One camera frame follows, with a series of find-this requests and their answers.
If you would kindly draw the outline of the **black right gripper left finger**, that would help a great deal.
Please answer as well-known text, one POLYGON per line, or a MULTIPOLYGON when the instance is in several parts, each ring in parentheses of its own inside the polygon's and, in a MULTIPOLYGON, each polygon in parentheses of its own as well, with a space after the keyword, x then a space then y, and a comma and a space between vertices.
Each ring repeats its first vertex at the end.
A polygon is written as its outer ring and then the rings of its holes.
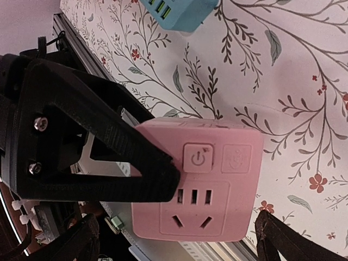
POLYGON ((19 245, 16 260, 98 260, 100 253, 99 224, 94 214, 88 214, 64 234, 26 256, 24 250, 32 241, 32 224, 19 245))

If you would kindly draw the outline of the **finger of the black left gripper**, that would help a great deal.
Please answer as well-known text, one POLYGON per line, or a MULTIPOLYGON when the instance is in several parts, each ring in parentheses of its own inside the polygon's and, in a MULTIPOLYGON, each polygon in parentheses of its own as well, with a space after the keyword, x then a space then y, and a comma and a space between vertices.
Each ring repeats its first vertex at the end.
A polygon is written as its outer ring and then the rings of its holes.
POLYGON ((119 112, 140 123, 151 114, 116 83, 34 59, 24 74, 16 116, 16 191, 46 201, 168 202, 179 185, 172 157, 119 112), (93 135, 90 157, 128 162, 135 177, 66 174, 60 163, 65 134, 75 126, 93 135))

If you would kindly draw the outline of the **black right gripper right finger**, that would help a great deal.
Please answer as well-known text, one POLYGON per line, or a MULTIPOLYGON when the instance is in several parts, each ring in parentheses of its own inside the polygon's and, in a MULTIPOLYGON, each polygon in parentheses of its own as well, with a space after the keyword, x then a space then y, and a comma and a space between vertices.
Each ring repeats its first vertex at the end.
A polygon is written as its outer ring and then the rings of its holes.
POLYGON ((313 261, 346 258, 304 238, 266 210, 262 210, 255 221, 257 255, 262 261, 286 260, 313 261))

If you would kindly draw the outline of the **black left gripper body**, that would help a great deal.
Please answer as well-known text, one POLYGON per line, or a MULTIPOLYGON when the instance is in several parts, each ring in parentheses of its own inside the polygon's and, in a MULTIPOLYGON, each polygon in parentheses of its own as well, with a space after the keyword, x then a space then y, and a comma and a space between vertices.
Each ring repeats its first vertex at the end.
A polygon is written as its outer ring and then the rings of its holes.
POLYGON ((1 59, 1 178, 19 196, 35 195, 35 59, 1 59))

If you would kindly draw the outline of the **pink cube socket adapter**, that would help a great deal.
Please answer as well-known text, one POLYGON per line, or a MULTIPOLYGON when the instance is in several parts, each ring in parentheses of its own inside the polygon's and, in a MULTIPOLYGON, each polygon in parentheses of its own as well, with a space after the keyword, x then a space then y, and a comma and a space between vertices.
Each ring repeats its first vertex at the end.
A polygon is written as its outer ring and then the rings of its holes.
POLYGON ((247 234, 264 138, 231 121, 162 117, 137 125, 181 172, 166 203, 133 203, 133 232, 166 241, 231 242, 247 234))

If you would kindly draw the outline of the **teal power strip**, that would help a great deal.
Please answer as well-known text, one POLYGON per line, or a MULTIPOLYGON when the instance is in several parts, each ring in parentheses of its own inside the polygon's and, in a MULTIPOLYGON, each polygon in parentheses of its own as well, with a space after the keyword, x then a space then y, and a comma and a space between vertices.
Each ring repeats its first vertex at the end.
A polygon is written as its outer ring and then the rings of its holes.
POLYGON ((162 29, 194 32, 217 7, 218 0, 144 0, 141 1, 162 29))

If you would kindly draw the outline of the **floral patterned table mat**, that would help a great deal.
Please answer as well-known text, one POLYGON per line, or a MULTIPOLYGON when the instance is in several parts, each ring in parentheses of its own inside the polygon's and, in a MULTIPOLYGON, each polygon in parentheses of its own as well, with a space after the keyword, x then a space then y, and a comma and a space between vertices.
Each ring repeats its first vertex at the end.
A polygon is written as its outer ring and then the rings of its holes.
POLYGON ((155 116, 265 136, 253 207, 347 256, 347 1, 220 1, 194 33, 139 1, 61 1, 78 35, 155 116))

